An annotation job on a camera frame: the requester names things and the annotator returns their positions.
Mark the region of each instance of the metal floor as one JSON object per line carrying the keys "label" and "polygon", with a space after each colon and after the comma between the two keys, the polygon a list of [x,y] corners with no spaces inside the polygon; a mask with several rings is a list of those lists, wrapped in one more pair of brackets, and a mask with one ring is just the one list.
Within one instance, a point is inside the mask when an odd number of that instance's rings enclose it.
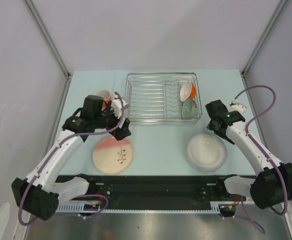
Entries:
{"label": "metal floor", "polygon": [[[243,219],[222,220],[212,214],[104,213],[83,220],[61,213],[36,220],[25,240],[291,240],[284,217],[269,209],[247,208],[266,230],[261,234]],[[244,215],[241,206],[236,214]]]}

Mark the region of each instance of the green cup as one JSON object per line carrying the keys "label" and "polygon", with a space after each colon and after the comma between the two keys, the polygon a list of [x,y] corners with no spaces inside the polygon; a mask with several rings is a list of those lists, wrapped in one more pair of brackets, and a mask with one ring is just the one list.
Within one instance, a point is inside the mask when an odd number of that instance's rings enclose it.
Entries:
{"label": "green cup", "polygon": [[181,108],[182,118],[193,118],[198,115],[198,106],[196,102],[190,98],[187,98]]}

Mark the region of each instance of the dish rack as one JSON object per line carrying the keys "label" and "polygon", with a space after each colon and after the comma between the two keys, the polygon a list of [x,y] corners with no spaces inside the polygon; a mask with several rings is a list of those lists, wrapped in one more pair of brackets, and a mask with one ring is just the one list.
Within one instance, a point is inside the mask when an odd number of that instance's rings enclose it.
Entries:
{"label": "dish rack", "polygon": [[[187,81],[196,87],[193,100],[198,114],[182,118],[180,91]],[[195,124],[202,116],[198,80],[193,72],[129,73],[125,97],[129,102],[126,117],[132,124]]]}

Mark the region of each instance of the white wall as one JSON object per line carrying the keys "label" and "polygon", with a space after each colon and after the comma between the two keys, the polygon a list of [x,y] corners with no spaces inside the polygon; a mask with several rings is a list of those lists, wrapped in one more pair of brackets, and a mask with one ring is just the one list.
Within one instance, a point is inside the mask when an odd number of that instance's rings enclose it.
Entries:
{"label": "white wall", "polygon": [[68,70],[243,69],[280,0],[33,0]]}
{"label": "white wall", "polygon": [[[249,70],[247,83],[265,84],[276,91],[277,102],[260,123],[270,150],[283,162],[292,162],[292,0]],[[272,94],[254,90],[252,98],[260,113]]]}
{"label": "white wall", "polygon": [[17,222],[12,181],[44,156],[65,81],[23,1],[0,0],[0,206],[10,203],[3,239]]}

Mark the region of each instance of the white table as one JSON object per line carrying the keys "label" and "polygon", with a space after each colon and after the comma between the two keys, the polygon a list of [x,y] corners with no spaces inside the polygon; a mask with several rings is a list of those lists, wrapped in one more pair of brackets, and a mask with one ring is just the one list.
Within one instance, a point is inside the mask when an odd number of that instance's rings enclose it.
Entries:
{"label": "white table", "polygon": [[[210,132],[206,129],[210,119],[205,105],[220,99],[225,105],[244,89],[238,70],[106,70],[106,71],[75,71],[72,76],[69,91],[59,122],[59,134],[65,120],[73,112],[82,107],[87,95],[94,95],[101,89],[111,93],[119,92],[125,95],[126,77],[128,73],[142,72],[194,72],[198,78],[199,94],[202,106],[202,117],[196,124],[159,124],[130,125],[131,136],[127,139],[132,143],[134,159],[130,167],[120,175],[134,176],[205,176],[205,175],[254,175],[254,171],[240,150],[227,141],[228,156],[226,163],[215,172],[203,172],[193,168],[186,160],[185,146],[187,141],[198,133]],[[246,94],[239,98],[247,106],[244,114],[246,121],[253,117]],[[250,125],[252,132],[259,138],[255,123]],[[89,136],[86,142],[74,153],[61,175],[104,175],[93,164],[94,146],[109,135]]]}

